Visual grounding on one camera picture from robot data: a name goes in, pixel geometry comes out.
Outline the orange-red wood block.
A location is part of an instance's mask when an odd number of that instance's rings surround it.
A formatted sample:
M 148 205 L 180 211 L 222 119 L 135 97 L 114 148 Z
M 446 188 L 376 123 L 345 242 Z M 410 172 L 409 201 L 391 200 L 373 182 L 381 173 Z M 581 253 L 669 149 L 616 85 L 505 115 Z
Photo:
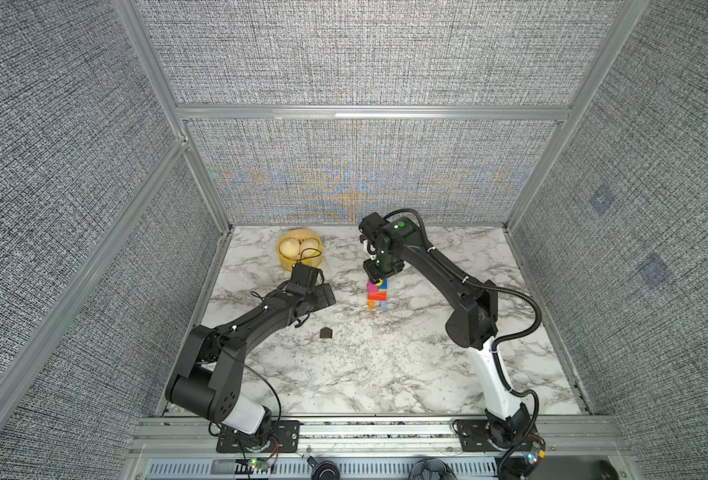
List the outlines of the orange-red wood block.
M 388 299 L 388 293 L 386 291 L 369 292 L 368 300 L 373 302 L 382 302 Z

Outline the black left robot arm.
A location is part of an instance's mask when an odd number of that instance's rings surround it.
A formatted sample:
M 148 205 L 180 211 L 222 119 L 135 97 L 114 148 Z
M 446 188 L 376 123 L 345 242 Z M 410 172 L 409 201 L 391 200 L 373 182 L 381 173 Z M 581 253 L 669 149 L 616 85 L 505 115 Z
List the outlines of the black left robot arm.
M 245 372 L 257 375 L 247 357 L 262 342 L 336 299 L 324 273 L 298 263 L 291 277 L 260 298 L 260 304 L 217 327 L 196 326 L 186 337 L 165 389 L 168 402 L 219 427 L 247 437 L 268 437 L 277 428 L 271 409 L 242 393 Z

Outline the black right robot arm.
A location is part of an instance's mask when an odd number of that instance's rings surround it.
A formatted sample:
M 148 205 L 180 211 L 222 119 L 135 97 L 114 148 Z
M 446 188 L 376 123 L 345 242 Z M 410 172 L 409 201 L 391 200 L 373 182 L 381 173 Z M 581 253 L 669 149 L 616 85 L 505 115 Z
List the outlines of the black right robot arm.
M 481 281 L 457 266 L 428 238 L 425 223 L 415 209 L 374 212 L 359 226 L 360 241 L 369 259 L 363 268 L 377 283 L 402 272 L 406 265 L 421 273 L 447 300 L 452 313 L 445 323 L 450 339 L 470 355 L 482 385 L 490 441 L 498 449 L 518 448 L 534 429 L 540 400 L 532 389 L 516 389 L 500 353 L 500 346 L 535 333 L 542 310 L 529 295 Z M 499 336 L 498 300 L 501 294 L 526 302 L 535 318 L 526 329 Z

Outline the right cream steamed bun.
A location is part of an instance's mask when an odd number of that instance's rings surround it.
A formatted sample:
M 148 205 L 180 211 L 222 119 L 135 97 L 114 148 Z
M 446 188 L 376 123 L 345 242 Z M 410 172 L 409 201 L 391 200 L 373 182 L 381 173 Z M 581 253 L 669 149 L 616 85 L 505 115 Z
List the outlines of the right cream steamed bun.
M 308 238 L 300 243 L 300 254 L 302 258 L 312 258 L 321 253 L 319 241 L 314 238 Z

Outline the cream steamed bun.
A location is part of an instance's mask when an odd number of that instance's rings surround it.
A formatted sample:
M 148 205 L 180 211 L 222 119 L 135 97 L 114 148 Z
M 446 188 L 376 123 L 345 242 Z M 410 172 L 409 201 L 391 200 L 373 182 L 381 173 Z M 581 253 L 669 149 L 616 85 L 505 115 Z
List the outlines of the cream steamed bun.
M 300 243 L 297 238 L 285 238 L 279 244 L 280 254 L 287 259 L 297 260 L 300 257 Z
M 319 241 L 314 238 L 308 238 L 300 243 L 300 254 L 302 258 L 312 258 L 321 253 Z

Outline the yellow rimmed wooden steamer basket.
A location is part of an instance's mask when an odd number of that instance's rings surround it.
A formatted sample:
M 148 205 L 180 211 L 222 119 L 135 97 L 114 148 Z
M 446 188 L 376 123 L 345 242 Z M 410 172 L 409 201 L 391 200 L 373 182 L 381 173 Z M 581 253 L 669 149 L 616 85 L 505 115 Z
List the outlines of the yellow rimmed wooden steamer basket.
M 322 264 L 324 250 L 322 240 L 315 232 L 295 229 L 280 238 L 277 253 L 282 268 L 291 271 L 298 261 L 304 265 L 319 267 Z

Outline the left cream steamed bun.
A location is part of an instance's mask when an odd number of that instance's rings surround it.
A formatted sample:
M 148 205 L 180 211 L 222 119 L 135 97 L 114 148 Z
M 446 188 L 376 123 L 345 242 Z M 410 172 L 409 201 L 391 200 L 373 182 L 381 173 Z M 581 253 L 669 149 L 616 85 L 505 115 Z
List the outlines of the left cream steamed bun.
M 280 254 L 287 259 L 297 260 L 300 257 L 300 243 L 297 238 L 285 238 L 279 244 Z

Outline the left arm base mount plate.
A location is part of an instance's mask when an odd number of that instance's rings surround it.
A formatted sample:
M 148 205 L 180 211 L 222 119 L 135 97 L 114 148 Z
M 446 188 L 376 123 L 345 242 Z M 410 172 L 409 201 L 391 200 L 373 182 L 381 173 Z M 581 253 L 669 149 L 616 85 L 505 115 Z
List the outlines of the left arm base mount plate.
M 216 452 L 268 455 L 272 453 L 296 453 L 302 423 L 295 420 L 272 421 L 254 434 L 224 426 L 217 437 Z

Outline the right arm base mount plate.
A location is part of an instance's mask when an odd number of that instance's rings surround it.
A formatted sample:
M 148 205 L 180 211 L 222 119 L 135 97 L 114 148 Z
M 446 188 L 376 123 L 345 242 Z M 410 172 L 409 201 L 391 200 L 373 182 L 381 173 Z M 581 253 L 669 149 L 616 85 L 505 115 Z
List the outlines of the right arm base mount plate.
M 456 434 L 463 452 L 505 453 L 510 445 L 498 446 L 494 443 L 487 419 L 455 419 L 451 429 Z M 535 430 L 517 447 L 517 452 L 533 452 L 536 456 L 546 450 L 545 439 Z

